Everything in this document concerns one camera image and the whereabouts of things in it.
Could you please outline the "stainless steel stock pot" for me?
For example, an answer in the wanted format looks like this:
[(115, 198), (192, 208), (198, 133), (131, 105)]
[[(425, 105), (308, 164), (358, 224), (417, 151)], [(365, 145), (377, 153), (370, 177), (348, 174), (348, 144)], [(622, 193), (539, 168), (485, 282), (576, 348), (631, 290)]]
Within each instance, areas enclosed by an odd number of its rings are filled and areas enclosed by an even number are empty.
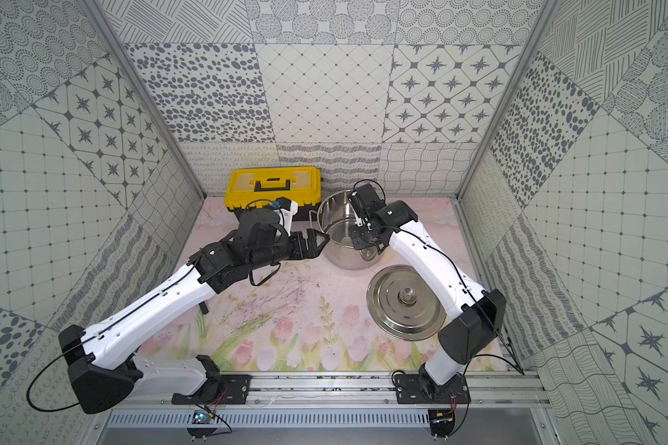
[(356, 225), (356, 213), (349, 202), (351, 190), (337, 192), (325, 200), (316, 211), (309, 211), (311, 228), (330, 236), (324, 256), (335, 266), (348, 271), (359, 271), (377, 264), (382, 256), (376, 248), (356, 250), (349, 229)]

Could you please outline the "stainless steel pot lid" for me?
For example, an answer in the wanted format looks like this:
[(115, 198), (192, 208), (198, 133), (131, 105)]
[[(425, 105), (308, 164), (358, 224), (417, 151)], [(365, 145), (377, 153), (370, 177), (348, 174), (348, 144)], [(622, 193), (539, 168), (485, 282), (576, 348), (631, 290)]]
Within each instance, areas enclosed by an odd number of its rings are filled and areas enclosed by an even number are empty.
[(378, 327), (403, 341), (421, 341), (435, 335), (445, 322), (442, 304), (421, 276), (409, 265), (378, 271), (367, 288), (367, 307)]

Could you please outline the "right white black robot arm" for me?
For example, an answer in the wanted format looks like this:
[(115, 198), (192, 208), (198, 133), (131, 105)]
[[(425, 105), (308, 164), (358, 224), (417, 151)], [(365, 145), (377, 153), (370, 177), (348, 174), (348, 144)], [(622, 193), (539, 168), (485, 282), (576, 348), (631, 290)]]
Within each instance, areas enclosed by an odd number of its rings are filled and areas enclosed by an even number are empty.
[(386, 203), (374, 192), (354, 192), (349, 202), (356, 226), (349, 236), (356, 250), (391, 247), (421, 276), (450, 323), (438, 334), (440, 347), (419, 369), (419, 390), (430, 402), (464, 385), (469, 363), (498, 337), (507, 300), (461, 272), (433, 241), (419, 217), (398, 200)]

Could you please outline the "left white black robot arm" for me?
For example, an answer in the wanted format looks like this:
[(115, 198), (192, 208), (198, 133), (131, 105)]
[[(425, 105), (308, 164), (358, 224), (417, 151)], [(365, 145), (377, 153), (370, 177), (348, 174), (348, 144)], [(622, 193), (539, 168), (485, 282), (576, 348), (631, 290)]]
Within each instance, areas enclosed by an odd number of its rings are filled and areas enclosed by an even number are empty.
[(131, 396), (169, 394), (174, 404), (211, 404), (224, 399), (226, 383), (208, 355), (185, 361), (154, 360), (139, 348), (179, 316), (207, 311), (207, 302), (270, 266), (317, 258), (328, 234), (291, 228), (293, 209), (273, 206), (244, 211), (239, 227), (206, 245), (145, 296), (105, 320), (59, 334), (68, 377), (78, 406), (88, 415), (102, 413)]

